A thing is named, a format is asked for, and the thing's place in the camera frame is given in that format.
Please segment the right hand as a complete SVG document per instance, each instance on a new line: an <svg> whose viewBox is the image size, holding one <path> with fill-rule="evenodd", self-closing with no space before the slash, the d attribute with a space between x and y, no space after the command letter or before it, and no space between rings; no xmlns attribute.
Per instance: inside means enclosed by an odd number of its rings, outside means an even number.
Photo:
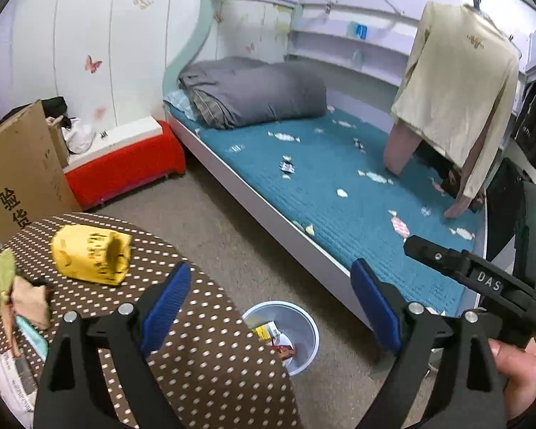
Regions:
<svg viewBox="0 0 536 429"><path fill-rule="evenodd" d="M506 417L512 420L536 400L536 340L531 338L525 349L495 339L488 342L498 372L507 378L503 397Z"/></svg>

